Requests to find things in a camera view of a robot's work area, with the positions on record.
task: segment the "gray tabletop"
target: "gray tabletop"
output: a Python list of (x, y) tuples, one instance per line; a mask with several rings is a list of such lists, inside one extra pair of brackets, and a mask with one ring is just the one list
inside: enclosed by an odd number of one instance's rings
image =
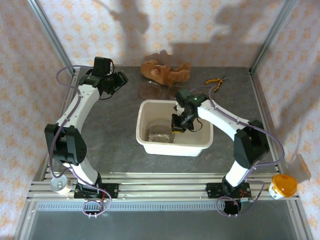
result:
[[(198, 157), (154, 155), (145, 152), (136, 140), (138, 111), (144, 101), (138, 89), (148, 79), (139, 67), (116, 67), (126, 74), (129, 82), (111, 99), (99, 100), (89, 112), (82, 137), (87, 145), (87, 158), (100, 173), (226, 173), (231, 168), (233, 141), (220, 129), (213, 127), (213, 143)], [(86, 72), (81, 69), (79, 78)], [(239, 117), (261, 120), (258, 104), (245, 67), (192, 67), (190, 88), (203, 87), (209, 79), (228, 79), (214, 94), (214, 100)], [(166, 98), (168, 87), (161, 86), (161, 99)], [(261, 162), (271, 162), (268, 153)], [(275, 173), (273, 166), (256, 170), (257, 173)]]

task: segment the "gray surface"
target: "gray surface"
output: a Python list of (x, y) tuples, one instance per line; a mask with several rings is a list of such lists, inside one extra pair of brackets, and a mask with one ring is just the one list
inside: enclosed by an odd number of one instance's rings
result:
[(31, 240), (295, 240), (285, 201), (259, 201), (245, 215), (216, 211), (37, 211)]
[[(116, 67), (123, 71), (129, 82), (109, 100), (99, 100), (86, 118), (82, 137), (87, 144), (87, 158), (100, 173), (227, 173), (233, 158), (233, 141), (214, 127), (211, 147), (198, 157), (181, 157), (147, 154), (136, 140), (136, 125), (140, 104), (137, 91), (148, 81), (139, 67)], [(228, 79), (214, 93), (214, 100), (228, 111), (254, 120), (261, 119), (248, 69), (245, 67), (193, 67), (190, 88), (202, 87), (209, 79)], [(162, 99), (166, 99), (167, 87), (162, 86)], [(271, 162), (270, 153), (262, 160)], [(256, 173), (274, 173), (273, 166), (256, 170)]]

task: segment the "patterned wallpaper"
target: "patterned wallpaper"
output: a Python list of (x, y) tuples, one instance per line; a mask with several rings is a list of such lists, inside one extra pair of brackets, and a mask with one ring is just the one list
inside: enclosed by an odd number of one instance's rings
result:
[(0, 239), (6, 240), (44, 163), (44, 129), (57, 119), (66, 90), (55, 81), (63, 65), (26, 0), (1, 4), (0, 42)]
[(300, 0), (258, 70), (274, 132), (314, 239), (320, 239), (320, 8)]
[(40, 0), (73, 64), (250, 67), (285, 0)]

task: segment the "orange lid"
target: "orange lid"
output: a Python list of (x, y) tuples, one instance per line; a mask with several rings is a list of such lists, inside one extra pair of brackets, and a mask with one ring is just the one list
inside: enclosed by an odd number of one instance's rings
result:
[(272, 177), (275, 188), (285, 197), (293, 196), (298, 187), (297, 180), (286, 174), (277, 174)]

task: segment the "white plastic tub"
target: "white plastic tub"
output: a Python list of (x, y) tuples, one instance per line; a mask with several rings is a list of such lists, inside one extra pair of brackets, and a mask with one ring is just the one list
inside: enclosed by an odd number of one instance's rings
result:
[[(148, 124), (157, 119), (168, 119), (171, 122), (171, 115), (176, 113), (174, 106), (176, 101), (170, 100), (146, 100), (139, 109), (136, 124), (136, 140), (143, 145), (148, 154), (172, 155), (172, 156), (198, 156), (203, 149), (211, 146), (214, 139), (213, 125), (203, 119), (201, 130), (184, 133), (176, 133), (173, 143), (160, 143), (146, 141), (146, 131)], [(194, 129), (200, 128), (200, 123), (193, 122)]]

